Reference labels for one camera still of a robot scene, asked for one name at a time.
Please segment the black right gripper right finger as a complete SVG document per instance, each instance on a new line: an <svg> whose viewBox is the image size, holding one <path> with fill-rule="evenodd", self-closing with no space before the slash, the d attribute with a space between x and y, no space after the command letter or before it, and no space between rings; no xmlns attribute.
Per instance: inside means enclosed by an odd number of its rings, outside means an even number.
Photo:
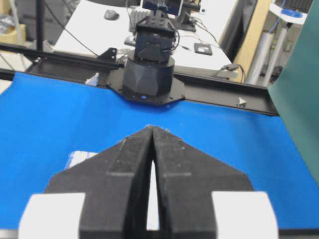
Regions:
<svg viewBox="0 0 319 239"><path fill-rule="evenodd" d="M154 127L160 226L169 239L214 239L217 233L211 193L253 191L238 169Z"/></svg>

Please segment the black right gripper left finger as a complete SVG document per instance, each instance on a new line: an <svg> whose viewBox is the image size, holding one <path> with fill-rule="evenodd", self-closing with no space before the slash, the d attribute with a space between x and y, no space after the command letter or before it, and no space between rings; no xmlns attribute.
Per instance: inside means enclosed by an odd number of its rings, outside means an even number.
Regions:
<svg viewBox="0 0 319 239"><path fill-rule="evenodd" d="M152 135L145 127L50 179L46 193L85 193L80 238L135 239L142 231Z"/></svg>

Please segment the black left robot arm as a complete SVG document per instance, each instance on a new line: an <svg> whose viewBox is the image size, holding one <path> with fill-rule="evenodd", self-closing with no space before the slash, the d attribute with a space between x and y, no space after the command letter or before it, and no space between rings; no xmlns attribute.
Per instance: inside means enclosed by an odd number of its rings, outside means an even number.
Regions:
<svg viewBox="0 0 319 239"><path fill-rule="evenodd" d="M171 54L179 46L180 34L169 19L179 16L181 0L144 0L150 10L135 24L135 49L128 53L123 87L143 100L171 91L175 61Z"/></svg>

